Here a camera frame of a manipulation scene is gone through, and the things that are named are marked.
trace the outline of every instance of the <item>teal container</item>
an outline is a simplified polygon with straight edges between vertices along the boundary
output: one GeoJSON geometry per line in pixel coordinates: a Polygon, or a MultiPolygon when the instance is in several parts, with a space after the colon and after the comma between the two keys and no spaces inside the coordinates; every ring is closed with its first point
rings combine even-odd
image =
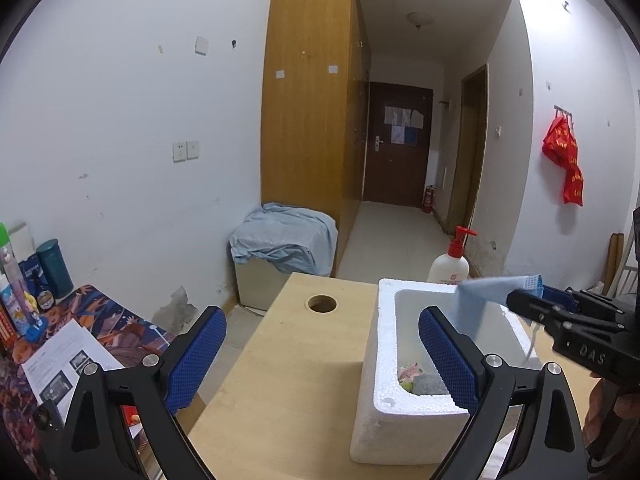
{"type": "Polygon", "coordinates": [[[36,252],[53,297],[57,300],[64,298],[74,290],[74,284],[69,276],[69,271],[66,270],[65,260],[62,257],[58,240],[54,238],[44,242],[36,249],[36,252]]]}

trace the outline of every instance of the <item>white lotion bottle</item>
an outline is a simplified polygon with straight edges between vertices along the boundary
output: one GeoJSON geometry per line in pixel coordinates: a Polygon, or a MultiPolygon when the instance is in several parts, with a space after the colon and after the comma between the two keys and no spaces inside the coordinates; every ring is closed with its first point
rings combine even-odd
{"type": "Polygon", "coordinates": [[[465,252],[465,236],[476,236],[478,233],[466,227],[456,227],[456,237],[449,244],[446,254],[438,256],[427,281],[430,283],[444,283],[457,285],[469,277],[469,263],[463,256],[465,252]]]}

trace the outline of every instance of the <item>wooden wardrobe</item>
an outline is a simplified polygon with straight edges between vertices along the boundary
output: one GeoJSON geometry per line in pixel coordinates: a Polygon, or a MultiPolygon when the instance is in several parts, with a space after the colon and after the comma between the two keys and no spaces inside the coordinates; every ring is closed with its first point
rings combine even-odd
{"type": "Polygon", "coordinates": [[[369,63],[358,0],[271,0],[262,87],[262,202],[334,218],[334,273],[362,199],[369,63]]]}

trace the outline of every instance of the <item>ceiling light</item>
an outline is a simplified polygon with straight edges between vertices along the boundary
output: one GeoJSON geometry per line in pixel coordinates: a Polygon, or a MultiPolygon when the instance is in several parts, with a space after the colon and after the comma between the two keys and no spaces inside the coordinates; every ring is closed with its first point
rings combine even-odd
{"type": "Polygon", "coordinates": [[[420,30],[420,28],[424,25],[431,25],[434,22],[434,17],[426,12],[409,12],[406,16],[409,23],[411,23],[415,28],[420,30]]]}

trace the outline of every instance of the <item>colorful tablecloth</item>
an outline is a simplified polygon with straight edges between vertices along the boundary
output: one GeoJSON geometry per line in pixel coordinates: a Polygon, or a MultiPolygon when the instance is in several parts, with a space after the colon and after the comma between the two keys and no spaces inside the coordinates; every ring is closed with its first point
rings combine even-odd
{"type": "Polygon", "coordinates": [[[22,363],[71,319],[89,330],[125,367],[137,365],[149,353],[162,354],[174,336],[136,316],[91,285],[81,286],[44,316],[49,325],[37,344],[18,339],[8,349],[8,358],[0,358],[0,408],[4,425],[24,461],[37,478],[50,480],[55,479],[55,475],[49,469],[33,425],[37,404],[22,363]]]}

